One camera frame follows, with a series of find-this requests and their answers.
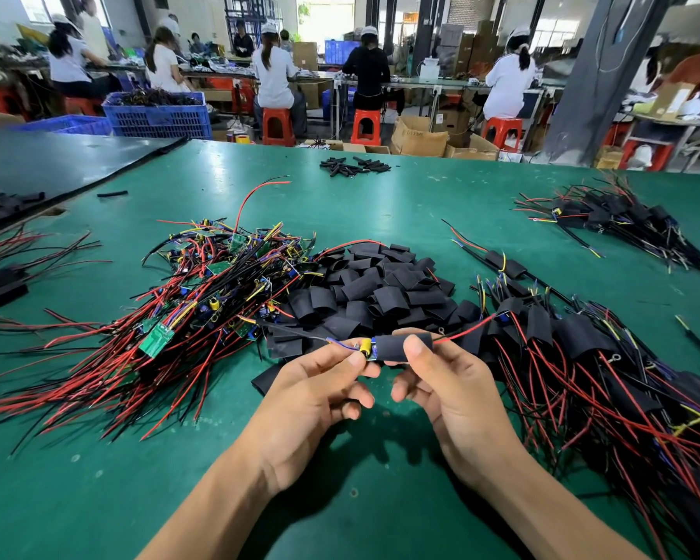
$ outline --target ponytail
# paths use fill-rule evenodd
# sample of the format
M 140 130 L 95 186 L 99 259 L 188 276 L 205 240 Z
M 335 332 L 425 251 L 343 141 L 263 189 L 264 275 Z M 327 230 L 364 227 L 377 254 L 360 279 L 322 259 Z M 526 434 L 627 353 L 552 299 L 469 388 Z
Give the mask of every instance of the ponytail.
M 525 71 L 531 62 L 532 57 L 529 55 L 529 47 L 522 45 L 521 51 L 519 51 L 519 68 Z

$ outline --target woman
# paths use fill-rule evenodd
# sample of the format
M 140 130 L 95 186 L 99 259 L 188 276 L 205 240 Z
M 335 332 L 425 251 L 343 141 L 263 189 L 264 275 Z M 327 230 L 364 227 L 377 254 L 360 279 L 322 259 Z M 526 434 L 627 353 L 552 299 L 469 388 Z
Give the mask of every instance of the woman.
M 524 91 L 536 72 L 529 54 L 529 33 L 529 28 L 514 29 L 505 45 L 506 55 L 485 77 L 485 84 L 493 87 L 482 109 L 486 120 L 516 118 L 524 106 Z
M 91 78 L 86 59 L 97 66 L 106 61 L 96 56 L 80 38 L 81 32 L 61 13 L 52 14 L 54 30 L 49 34 L 49 76 L 52 84 L 69 98 L 105 98 L 121 90 L 119 79 L 107 74 Z
M 382 83 L 391 79 L 389 61 L 378 48 L 378 31 L 366 26 L 360 32 L 360 46 L 355 47 L 343 65 L 345 74 L 357 76 L 357 90 L 353 98 L 356 110 L 380 110 L 387 100 L 396 102 L 397 113 L 404 109 L 404 90 L 383 93 Z
M 168 93 L 191 93 L 191 85 L 181 76 L 174 52 L 178 44 L 168 27 L 158 27 L 153 42 L 145 50 L 145 74 L 151 88 Z
M 254 116 L 262 128 L 263 108 L 289 108 L 293 133 L 306 135 L 308 118 L 306 97 L 288 87 L 288 78 L 299 74 L 290 53 L 280 48 L 278 28 L 273 24 L 262 27 L 262 50 L 254 59 L 254 72 L 260 82 L 259 94 L 254 101 Z
M 80 0 L 83 11 L 80 14 L 80 28 L 83 31 L 83 40 L 89 50 L 101 58 L 107 56 L 111 46 L 103 35 L 102 22 L 98 18 L 98 10 L 95 0 Z

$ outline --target hand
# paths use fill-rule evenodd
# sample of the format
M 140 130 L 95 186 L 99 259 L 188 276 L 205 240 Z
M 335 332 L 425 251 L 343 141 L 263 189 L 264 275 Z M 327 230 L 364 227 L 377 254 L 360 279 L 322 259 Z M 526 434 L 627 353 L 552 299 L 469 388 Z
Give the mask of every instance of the hand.
M 528 456 L 482 360 L 451 341 L 437 343 L 431 351 L 415 336 L 404 341 L 404 353 L 409 366 L 394 378 L 392 399 L 411 399 L 425 409 L 459 480 L 477 489 L 504 463 Z
M 373 395 L 357 377 L 379 373 L 363 354 L 334 343 L 283 366 L 239 440 L 256 456 L 272 495 L 299 478 L 330 426 L 358 419 L 361 405 L 373 406 Z

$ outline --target workbench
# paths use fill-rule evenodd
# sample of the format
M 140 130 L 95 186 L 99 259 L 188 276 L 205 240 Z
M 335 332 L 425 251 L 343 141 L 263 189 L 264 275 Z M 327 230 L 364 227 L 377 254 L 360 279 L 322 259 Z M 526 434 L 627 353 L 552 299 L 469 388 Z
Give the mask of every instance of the workbench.
M 5 149 L 0 161 L 14 153 Z M 383 174 L 329 178 L 319 168 L 322 159 L 345 155 L 353 154 L 191 141 L 66 202 L 63 215 L 28 222 L 30 230 L 48 235 L 42 245 L 66 245 L 91 230 L 91 239 L 103 247 L 69 261 L 113 263 L 47 275 L 32 282 L 27 296 L 0 308 L 0 315 L 53 322 L 42 310 L 47 307 L 83 322 L 116 319 L 132 305 L 130 295 L 169 273 L 162 263 L 158 269 L 140 267 L 142 256 L 176 228 L 157 219 L 233 220 L 252 188 L 286 175 L 290 185 L 264 187 L 252 196 L 243 227 L 282 221 L 293 235 L 315 231 L 317 250 L 362 238 L 403 243 L 435 259 L 437 274 L 456 282 L 456 300 L 474 300 L 468 286 L 476 274 L 494 274 L 451 243 L 443 217 L 560 291 L 609 307 L 672 367 L 700 373 L 700 353 L 674 319 L 681 314 L 700 335 L 700 272 L 675 267 L 669 275 L 656 258 L 591 234 L 591 244 L 606 256 L 598 259 L 558 228 L 511 211 L 519 192 L 550 196 L 556 187 L 599 176 L 596 171 L 394 155 L 385 156 L 392 169 Z M 647 204 L 665 205 L 700 247 L 700 177 L 628 176 Z M 129 195 L 95 195 L 119 190 Z M 0 334 L 0 352 L 41 342 L 33 334 Z M 49 372 L 65 373 L 74 357 L 7 376 L 0 392 L 31 385 Z M 0 372 L 32 359 L 0 356 Z M 169 421 L 145 442 L 140 437 L 162 415 L 146 417 L 145 424 L 109 443 L 98 440 L 105 421 L 90 414 L 34 438 L 9 458 L 40 414 L 0 424 L 0 560 L 132 558 L 242 431 L 261 402 L 250 381 L 270 363 L 260 360 L 256 348 L 220 362 L 199 422 Z M 411 402 L 391 400 L 394 374 L 384 368 L 380 378 L 368 380 L 375 407 L 329 433 L 296 485 L 270 503 L 242 558 L 523 557 L 523 546 L 497 515 L 452 483 L 425 414 Z M 653 556 L 638 528 L 642 521 L 634 520 L 625 499 L 607 497 L 602 478 L 580 464 L 573 461 L 561 481 Z

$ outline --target plastic crate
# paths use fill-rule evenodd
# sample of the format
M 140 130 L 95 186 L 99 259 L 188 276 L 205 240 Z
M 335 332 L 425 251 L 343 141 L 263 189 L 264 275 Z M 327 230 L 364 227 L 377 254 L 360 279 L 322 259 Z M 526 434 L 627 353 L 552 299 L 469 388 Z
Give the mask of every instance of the plastic crate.
M 40 119 L 19 125 L 16 131 L 51 131 L 53 133 L 84 133 L 85 135 L 110 135 L 112 125 L 106 118 L 96 115 L 61 115 L 58 118 Z
M 197 106 L 121 106 L 114 104 L 123 93 L 111 93 L 101 107 L 114 135 L 123 137 L 194 137 L 212 140 L 205 95 L 187 93 Z
M 355 47 L 361 45 L 360 41 L 324 41 L 324 62 L 328 65 L 344 65 Z

